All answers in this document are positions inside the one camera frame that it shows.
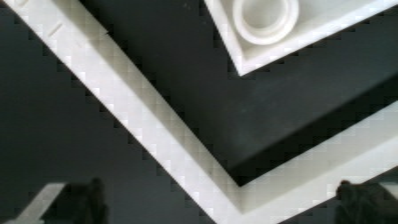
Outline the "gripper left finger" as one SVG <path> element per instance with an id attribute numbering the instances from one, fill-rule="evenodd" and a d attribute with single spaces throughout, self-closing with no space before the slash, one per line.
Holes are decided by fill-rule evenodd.
<path id="1" fill-rule="evenodd" d="M 4 224 L 109 224 L 102 179 L 89 183 L 48 183 Z"/>

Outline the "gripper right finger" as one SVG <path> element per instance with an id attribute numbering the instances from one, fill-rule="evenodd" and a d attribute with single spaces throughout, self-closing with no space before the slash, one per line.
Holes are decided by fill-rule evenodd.
<path id="1" fill-rule="evenodd" d="M 334 224 L 398 224 L 398 183 L 341 181 Z"/>

